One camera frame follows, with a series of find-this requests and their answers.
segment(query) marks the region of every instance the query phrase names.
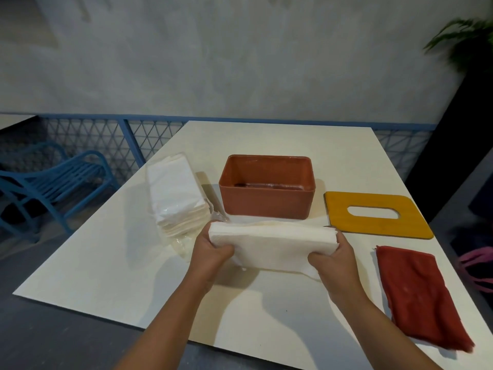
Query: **hand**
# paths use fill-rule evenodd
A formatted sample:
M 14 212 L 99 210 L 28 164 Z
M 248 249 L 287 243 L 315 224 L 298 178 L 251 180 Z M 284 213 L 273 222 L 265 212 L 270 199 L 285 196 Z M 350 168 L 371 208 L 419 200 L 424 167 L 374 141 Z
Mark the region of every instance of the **hand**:
M 235 253 L 232 245 L 215 248 L 209 239 L 209 227 L 213 221 L 207 223 L 195 240 L 192 258 L 188 266 L 184 281 L 209 292 L 214 284 L 221 266 Z
M 339 247 L 332 255 L 310 253 L 308 262 L 318 271 L 320 279 L 336 305 L 348 300 L 367 299 L 359 280 L 356 256 L 342 232 L 337 231 Z

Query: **green leaves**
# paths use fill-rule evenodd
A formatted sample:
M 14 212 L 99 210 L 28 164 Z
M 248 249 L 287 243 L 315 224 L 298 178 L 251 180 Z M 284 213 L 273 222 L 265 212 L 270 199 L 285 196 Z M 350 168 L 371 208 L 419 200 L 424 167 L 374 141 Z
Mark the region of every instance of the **green leaves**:
M 450 50 L 449 59 L 459 71 L 467 71 L 477 65 L 483 70 L 493 70 L 492 21 L 453 19 L 425 45 L 424 49 L 428 52 L 446 40 L 456 41 Z

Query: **stack of tissues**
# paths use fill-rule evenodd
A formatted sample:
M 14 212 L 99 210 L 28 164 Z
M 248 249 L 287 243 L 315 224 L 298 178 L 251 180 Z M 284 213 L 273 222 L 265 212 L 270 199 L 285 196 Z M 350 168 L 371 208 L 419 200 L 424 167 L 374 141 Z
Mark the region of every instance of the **stack of tissues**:
M 150 201 L 156 224 L 168 237 L 202 228 L 211 211 L 184 153 L 147 165 Z

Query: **brown plastic box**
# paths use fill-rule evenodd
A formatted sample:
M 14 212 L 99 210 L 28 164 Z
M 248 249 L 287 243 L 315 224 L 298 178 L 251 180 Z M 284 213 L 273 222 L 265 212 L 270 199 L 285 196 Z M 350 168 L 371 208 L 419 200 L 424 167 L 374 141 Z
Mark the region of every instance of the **brown plastic box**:
M 315 178 L 308 157 L 233 154 L 219 188 L 228 214 L 306 219 Z

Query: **potted plant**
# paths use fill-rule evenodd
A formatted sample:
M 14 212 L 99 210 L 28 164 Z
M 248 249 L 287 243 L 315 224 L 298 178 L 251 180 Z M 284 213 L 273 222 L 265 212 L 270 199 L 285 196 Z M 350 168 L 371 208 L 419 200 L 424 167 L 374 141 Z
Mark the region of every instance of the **potted plant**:
M 454 19 L 424 49 L 445 42 L 465 77 L 406 179 L 428 222 L 493 147 L 493 21 Z

